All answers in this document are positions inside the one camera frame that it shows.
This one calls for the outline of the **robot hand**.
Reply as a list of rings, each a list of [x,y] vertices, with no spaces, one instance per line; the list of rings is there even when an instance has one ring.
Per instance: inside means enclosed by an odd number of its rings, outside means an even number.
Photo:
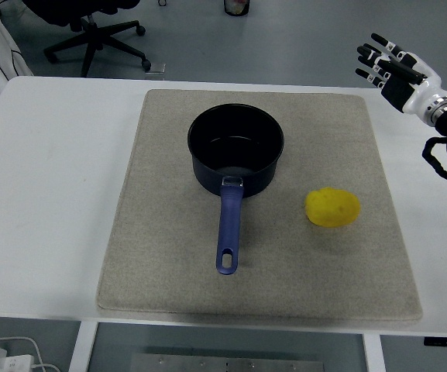
[[[379,46],[357,47],[358,61],[366,68],[356,73],[379,88],[396,110],[423,119],[447,101],[441,78],[419,56],[376,33],[371,38]]]

